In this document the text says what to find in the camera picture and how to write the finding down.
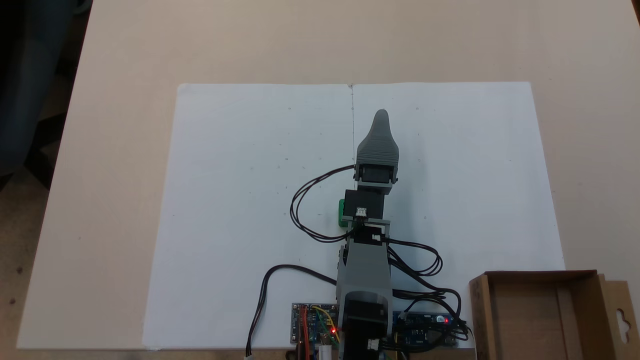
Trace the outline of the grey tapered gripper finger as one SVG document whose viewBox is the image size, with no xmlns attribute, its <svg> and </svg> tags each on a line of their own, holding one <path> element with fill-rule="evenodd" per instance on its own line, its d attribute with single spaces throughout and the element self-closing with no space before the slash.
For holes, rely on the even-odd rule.
<svg viewBox="0 0 640 360">
<path fill-rule="evenodd" d="M 375 112 L 370 130 L 358 145 L 357 160 L 398 160 L 398 144 L 391 132 L 390 118 L 386 109 Z"/>
</svg>

